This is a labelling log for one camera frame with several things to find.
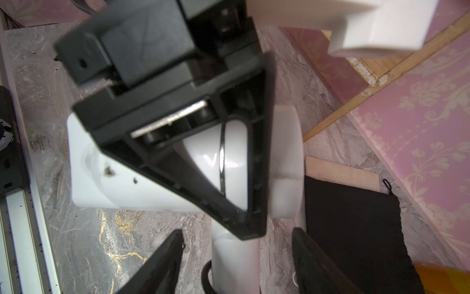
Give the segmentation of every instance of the black plastic bracket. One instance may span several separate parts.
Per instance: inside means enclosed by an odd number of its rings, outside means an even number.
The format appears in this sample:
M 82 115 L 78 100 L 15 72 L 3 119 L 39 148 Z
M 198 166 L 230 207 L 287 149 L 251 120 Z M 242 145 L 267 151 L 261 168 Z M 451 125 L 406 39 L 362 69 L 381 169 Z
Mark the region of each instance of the black plastic bracket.
M 0 197 L 28 185 L 10 92 L 0 86 Z
M 183 232 L 174 230 L 117 294 L 174 294 L 183 249 Z
M 292 257 L 300 294 L 364 294 L 301 228 L 292 230 Z
M 262 53 L 244 0 L 116 0 L 55 49 L 76 83 L 114 81 L 73 106 L 103 153 L 238 238 L 265 235 L 274 60 Z M 248 130 L 246 211 L 176 151 L 232 119 Z

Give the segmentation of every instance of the gray marble surface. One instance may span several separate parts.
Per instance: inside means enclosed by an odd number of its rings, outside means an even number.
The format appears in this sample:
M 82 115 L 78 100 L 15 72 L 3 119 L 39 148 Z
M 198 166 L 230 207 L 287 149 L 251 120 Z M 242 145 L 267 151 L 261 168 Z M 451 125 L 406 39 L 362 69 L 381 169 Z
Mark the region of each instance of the gray marble surface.
M 211 258 L 210 220 L 203 215 L 80 208 L 70 199 L 66 119 L 71 105 L 94 89 L 78 90 L 52 44 L 72 24 L 6 32 L 34 175 L 64 293 L 116 292 L 163 239 L 182 228 L 186 241 L 177 293 L 202 293 L 199 274 Z M 339 105 L 306 60 L 276 27 L 259 27 L 263 49 L 276 57 L 276 102 L 295 105 L 305 132 Z M 383 165 L 347 118 L 304 144 L 305 154 L 377 172 L 391 180 Z M 412 259 L 453 265 L 452 256 L 399 188 L 405 243 Z M 263 293 L 298 293 L 290 232 L 296 220 L 268 220 L 261 240 Z

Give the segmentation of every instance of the screw hole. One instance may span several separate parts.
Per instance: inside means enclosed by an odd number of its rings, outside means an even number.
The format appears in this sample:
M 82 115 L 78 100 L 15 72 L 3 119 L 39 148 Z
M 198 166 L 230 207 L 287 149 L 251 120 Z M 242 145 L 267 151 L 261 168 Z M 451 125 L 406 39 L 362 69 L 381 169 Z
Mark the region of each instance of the screw hole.
M 83 58 L 80 58 L 78 60 L 78 63 L 79 63 L 81 68 L 87 68 L 88 67 L 88 65 L 86 64 L 86 61 Z

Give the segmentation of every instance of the black cable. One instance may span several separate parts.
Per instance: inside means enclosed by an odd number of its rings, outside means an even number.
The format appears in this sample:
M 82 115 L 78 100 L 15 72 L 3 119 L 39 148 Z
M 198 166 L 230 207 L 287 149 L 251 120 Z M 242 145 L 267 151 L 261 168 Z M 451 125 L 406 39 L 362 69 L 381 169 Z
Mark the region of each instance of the black cable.
M 388 195 L 395 195 L 392 192 L 392 185 L 390 184 L 390 182 L 387 181 L 386 179 L 383 179 L 382 182 L 385 184 L 385 187 L 387 187 L 387 189 L 388 189 Z
M 85 0 L 71 0 L 73 5 L 75 5 L 78 9 L 81 11 L 89 14 L 89 15 L 94 15 L 96 11 L 93 10 L 86 2 Z
M 203 286 L 203 291 L 206 294 L 217 294 L 212 288 L 211 283 L 209 282 L 209 271 L 212 268 L 212 260 L 209 260 L 203 267 L 201 272 L 201 284 Z

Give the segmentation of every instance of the white cylindrical object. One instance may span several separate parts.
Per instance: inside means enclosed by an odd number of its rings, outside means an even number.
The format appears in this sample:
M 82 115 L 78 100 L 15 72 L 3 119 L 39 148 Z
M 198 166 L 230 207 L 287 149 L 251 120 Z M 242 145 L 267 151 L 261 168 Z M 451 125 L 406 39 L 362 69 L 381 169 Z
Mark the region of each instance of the white cylindrical object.
M 72 201 L 77 206 L 203 213 L 154 181 L 102 154 L 75 113 L 67 119 Z
M 248 130 L 240 120 L 225 126 L 225 195 L 242 210 L 248 209 Z
M 419 50 L 438 1 L 247 0 L 246 5 L 257 24 L 332 31 L 333 56 L 381 57 Z
M 188 154 L 201 173 L 220 191 L 220 132 L 222 124 L 183 139 Z
M 259 294 L 259 239 L 241 241 L 212 220 L 212 280 L 218 294 Z
M 276 105 L 269 162 L 268 215 L 295 218 L 304 193 L 302 130 L 294 106 Z

